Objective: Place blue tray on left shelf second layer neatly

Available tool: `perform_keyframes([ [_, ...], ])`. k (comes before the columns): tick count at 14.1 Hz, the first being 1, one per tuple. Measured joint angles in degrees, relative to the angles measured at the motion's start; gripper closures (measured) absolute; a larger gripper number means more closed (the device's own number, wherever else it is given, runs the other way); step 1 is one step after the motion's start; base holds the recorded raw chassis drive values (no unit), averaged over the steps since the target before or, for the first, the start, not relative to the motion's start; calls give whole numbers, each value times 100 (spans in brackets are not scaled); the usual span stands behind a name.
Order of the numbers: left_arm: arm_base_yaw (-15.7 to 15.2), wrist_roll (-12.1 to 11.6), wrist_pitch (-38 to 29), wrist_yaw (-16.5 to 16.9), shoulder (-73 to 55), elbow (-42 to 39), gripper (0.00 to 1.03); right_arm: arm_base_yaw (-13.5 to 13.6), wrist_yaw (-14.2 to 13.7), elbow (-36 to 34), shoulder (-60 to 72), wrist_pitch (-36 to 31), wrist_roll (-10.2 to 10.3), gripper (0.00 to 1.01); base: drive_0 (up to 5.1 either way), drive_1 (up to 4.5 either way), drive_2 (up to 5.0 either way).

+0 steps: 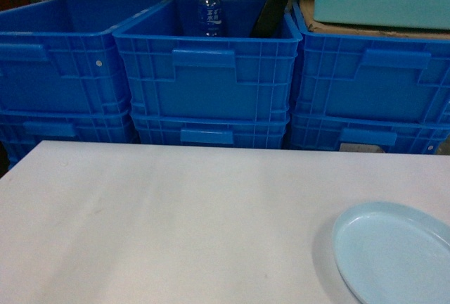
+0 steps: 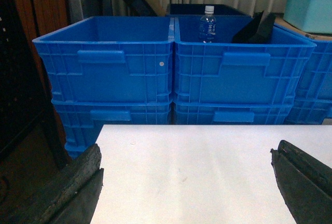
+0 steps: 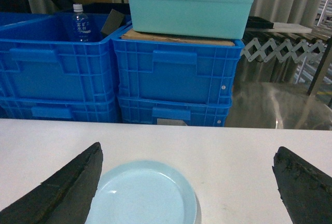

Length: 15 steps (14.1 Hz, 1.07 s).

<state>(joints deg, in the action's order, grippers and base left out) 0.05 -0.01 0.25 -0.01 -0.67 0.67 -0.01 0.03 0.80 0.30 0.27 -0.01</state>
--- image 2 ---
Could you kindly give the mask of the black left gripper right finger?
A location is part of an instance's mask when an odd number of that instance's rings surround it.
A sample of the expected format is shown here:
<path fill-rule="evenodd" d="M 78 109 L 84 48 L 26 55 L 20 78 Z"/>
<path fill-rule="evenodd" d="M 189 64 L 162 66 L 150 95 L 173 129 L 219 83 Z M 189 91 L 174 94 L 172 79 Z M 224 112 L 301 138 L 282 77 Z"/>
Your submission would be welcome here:
<path fill-rule="evenodd" d="M 271 149 L 278 189 L 296 223 L 331 223 L 331 168 L 286 140 Z"/>

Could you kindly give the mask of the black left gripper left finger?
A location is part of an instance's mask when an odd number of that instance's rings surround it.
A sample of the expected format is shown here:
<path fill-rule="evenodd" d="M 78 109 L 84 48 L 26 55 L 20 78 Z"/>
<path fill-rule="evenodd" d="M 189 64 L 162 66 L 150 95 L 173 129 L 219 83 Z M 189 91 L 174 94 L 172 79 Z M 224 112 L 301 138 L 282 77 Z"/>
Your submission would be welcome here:
<path fill-rule="evenodd" d="M 100 147 L 93 144 L 1 223 L 90 223 L 103 187 Z"/>

